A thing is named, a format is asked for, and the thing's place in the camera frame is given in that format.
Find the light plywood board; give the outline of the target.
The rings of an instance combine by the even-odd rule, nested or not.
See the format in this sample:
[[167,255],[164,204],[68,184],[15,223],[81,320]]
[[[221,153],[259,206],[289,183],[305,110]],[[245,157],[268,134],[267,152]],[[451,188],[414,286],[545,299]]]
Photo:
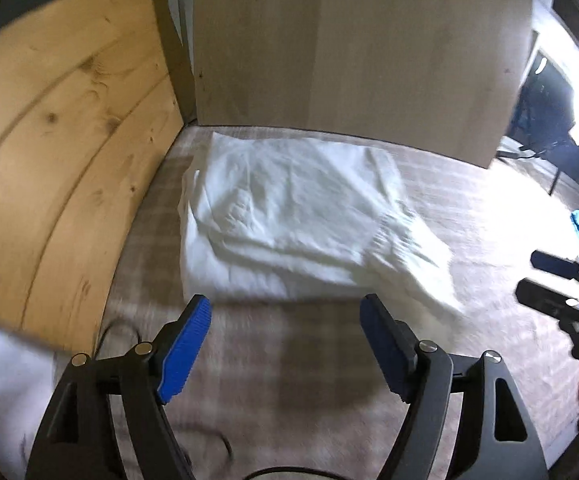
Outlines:
[[531,0],[194,0],[198,119],[364,136],[487,167]]

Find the white shirt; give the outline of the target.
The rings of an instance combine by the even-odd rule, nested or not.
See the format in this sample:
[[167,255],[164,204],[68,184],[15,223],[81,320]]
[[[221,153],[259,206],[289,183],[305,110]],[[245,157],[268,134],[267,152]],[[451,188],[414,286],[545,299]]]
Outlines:
[[413,207],[390,152],[214,133],[183,176],[188,295],[311,301],[376,294],[433,336],[457,326],[452,255]]

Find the knotty pine wood panel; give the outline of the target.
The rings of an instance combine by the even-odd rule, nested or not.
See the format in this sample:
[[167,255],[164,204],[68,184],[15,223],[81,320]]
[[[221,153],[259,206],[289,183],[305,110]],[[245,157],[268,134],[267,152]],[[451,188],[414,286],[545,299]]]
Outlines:
[[91,352],[127,234],[194,110],[167,0],[54,0],[0,29],[0,326]]

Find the black tripod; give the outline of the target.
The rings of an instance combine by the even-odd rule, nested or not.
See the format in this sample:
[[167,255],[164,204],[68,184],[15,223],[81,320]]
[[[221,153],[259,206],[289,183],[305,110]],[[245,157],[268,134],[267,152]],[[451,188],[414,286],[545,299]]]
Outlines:
[[516,148],[499,148],[499,160],[546,160],[555,167],[547,194],[552,195],[559,178],[579,177],[579,145],[570,135],[574,127],[574,90],[556,65],[541,51],[529,65],[503,141]]

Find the plaid beige rug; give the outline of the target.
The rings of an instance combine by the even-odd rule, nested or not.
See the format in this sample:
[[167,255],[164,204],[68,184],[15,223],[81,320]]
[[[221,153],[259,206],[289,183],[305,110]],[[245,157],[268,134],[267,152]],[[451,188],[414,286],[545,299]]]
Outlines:
[[[177,206],[182,178],[210,130],[184,129],[146,193],[108,296],[102,356],[153,337],[184,307]],[[459,352],[499,351],[535,423],[556,478],[579,452],[579,362],[553,318],[520,306],[536,249],[571,257],[579,185],[544,162],[479,168],[392,146],[414,208],[453,253],[451,274],[471,329]],[[201,479],[239,479],[274,465],[372,479],[405,406],[390,393],[356,302],[216,304],[212,328],[167,415]]]

